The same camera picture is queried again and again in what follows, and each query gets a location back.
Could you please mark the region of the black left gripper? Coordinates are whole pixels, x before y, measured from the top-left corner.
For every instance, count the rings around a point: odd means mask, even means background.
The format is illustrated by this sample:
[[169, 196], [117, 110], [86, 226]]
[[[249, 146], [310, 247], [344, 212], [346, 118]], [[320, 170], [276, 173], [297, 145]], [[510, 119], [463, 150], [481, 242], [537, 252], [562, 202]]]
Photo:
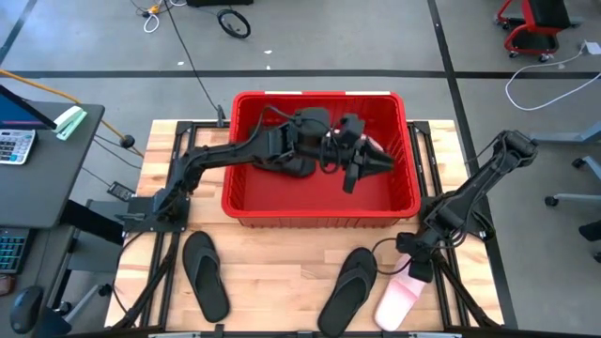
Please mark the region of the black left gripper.
[[[364, 146], [362, 150], [362, 164], [352, 162], [349, 163], [349, 159], [346, 157], [350, 156], [352, 150], [348, 146], [338, 144], [337, 139], [332, 136], [331, 133], [327, 133], [321, 139], [321, 171], [324, 174], [334, 174], [338, 171], [339, 167], [348, 164], [345, 167], [345, 177], [343, 183], [343, 191], [346, 193], [353, 193], [355, 185], [360, 178], [370, 177], [379, 175], [387, 172], [391, 172], [394, 168], [394, 157], [385, 153], [383, 150], [378, 149], [378, 142], [372, 137], [362, 134], [361, 140], [365, 141], [370, 146]], [[333, 152], [335, 161], [326, 161], [322, 155], [326, 152]], [[332, 169], [328, 169], [330, 164], [334, 165]]]

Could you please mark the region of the black flip-flop slide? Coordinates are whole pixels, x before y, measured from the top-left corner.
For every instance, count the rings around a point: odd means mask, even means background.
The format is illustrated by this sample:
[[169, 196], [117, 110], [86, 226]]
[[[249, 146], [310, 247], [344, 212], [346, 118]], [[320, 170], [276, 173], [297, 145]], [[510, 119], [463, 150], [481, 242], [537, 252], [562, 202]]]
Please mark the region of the black flip-flop slide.
[[225, 319], [230, 302], [222, 280], [221, 259], [206, 232], [197, 231], [187, 238], [182, 263], [206, 321], [217, 323]]
[[377, 277], [376, 259], [364, 247], [354, 249], [343, 263], [334, 288], [318, 319], [321, 333], [337, 338], [369, 298]]

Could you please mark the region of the red plastic bin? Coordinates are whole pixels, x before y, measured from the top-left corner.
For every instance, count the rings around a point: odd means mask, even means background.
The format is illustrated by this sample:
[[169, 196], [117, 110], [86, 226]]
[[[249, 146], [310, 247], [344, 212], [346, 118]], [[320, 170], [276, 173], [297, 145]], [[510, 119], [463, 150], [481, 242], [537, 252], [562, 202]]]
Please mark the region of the red plastic bin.
[[394, 159], [393, 170], [360, 180], [343, 190], [344, 173], [316, 170], [304, 178], [259, 169], [251, 164], [224, 170], [222, 208], [247, 227], [388, 227], [415, 216], [422, 204], [405, 103], [390, 91], [245, 91], [233, 100], [229, 139], [247, 140], [257, 123], [278, 125], [283, 118], [265, 110], [273, 105], [291, 115], [323, 107], [330, 120], [346, 113], [365, 123], [365, 134]]

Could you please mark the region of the black slide sandal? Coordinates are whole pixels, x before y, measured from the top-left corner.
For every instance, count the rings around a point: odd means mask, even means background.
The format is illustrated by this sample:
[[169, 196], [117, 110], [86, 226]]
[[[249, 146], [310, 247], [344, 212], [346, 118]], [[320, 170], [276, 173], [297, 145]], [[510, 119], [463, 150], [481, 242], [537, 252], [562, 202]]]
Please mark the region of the black slide sandal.
[[308, 177], [316, 170], [316, 161], [297, 154], [298, 132], [289, 123], [279, 126], [258, 124], [248, 139], [258, 169], [290, 177]]

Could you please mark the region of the black shoe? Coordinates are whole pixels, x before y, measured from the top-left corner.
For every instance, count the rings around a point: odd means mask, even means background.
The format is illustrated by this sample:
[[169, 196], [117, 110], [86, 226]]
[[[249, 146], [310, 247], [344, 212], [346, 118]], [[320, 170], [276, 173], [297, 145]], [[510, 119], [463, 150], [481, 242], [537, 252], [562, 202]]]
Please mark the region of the black shoe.
[[[601, 240], [601, 220], [584, 224], [578, 228], [578, 231], [585, 239], [591, 242]], [[601, 264], [601, 251], [595, 253], [593, 259]]]

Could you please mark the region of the red and black cart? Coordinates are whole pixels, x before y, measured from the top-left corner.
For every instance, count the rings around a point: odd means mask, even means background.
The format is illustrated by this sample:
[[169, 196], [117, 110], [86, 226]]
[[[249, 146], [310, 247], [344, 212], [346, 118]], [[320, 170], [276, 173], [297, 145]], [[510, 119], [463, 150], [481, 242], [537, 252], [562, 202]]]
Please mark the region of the red and black cart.
[[536, 56], [542, 64], [559, 50], [558, 35], [583, 23], [568, 13], [564, 0], [504, 0], [494, 16], [494, 24], [508, 32], [503, 43], [508, 56]]

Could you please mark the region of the black power adapter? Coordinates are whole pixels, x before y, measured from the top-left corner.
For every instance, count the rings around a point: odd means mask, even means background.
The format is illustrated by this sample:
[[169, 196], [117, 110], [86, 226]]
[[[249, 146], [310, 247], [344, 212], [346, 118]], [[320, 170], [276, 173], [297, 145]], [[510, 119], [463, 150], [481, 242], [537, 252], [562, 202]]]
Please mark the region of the black power adapter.
[[123, 202], [128, 202], [135, 196], [135, 191], [117, 181], [109, 185], [107, 192]]

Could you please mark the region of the mint green stapler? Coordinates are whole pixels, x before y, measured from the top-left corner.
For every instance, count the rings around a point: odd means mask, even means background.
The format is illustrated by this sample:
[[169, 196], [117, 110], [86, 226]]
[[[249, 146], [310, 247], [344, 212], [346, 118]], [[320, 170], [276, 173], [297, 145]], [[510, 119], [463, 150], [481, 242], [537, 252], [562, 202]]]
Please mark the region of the mint green stapler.
[[68, 140], [74, 131], [79, 127], [79, 125], [84, 121], [86, 116], [87, 112], [77, 105], [74, 105], [63, 112], [54, 120], [54, 133], [56, 138], [61, 141]]

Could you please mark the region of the black desk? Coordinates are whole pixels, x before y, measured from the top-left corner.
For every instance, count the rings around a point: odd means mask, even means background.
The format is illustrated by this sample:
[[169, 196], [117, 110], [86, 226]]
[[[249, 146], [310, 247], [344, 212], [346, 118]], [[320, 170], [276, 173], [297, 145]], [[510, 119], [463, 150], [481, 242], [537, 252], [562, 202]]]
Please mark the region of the black desk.
[[59, 140], [52, 131], [37, 131], [24, 164], [0, 164], [0, 226], [58, 225], [105, 112], [98, 104], [82, 108], [87, 116], [67, 140]]

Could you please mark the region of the grey desk calculator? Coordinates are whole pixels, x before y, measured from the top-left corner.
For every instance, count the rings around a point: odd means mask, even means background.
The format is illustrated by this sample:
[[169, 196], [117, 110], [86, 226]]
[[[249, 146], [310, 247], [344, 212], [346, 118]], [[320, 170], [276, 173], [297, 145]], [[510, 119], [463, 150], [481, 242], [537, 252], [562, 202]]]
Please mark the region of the grey desk calculator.
[[0, 164], [25, 164], [36, 136], [35, 131], [0, 130]]

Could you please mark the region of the dark flat monitor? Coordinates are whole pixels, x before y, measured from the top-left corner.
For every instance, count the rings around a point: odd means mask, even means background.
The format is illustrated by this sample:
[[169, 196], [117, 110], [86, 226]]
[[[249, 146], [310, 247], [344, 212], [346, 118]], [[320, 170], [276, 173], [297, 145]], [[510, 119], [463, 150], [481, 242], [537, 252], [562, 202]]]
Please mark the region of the dark flat monitor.
[[26, 100], [0, 85], [0, 130], [50, 130], [55, 123]]

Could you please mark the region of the black backlit keyboard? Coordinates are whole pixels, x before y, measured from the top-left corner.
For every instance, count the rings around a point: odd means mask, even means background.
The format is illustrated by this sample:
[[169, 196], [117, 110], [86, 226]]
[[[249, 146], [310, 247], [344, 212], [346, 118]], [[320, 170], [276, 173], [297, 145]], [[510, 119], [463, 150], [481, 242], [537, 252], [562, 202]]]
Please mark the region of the black backlit keyboard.
[[0, 227], [0, 274], [20, 274], [35, 232], [26, 228]]

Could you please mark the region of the black computer mouse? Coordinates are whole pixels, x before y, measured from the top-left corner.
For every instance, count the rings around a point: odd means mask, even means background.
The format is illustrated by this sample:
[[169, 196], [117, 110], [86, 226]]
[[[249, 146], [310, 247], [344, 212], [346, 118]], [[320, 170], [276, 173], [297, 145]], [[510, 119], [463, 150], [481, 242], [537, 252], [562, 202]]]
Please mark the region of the black computer mouse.
[[14, 332], [25, 334], [35, 327], [42, 299], [43, 288], [38, 285], [28, 286], [17, 295], [9, 313], [9, 323]]

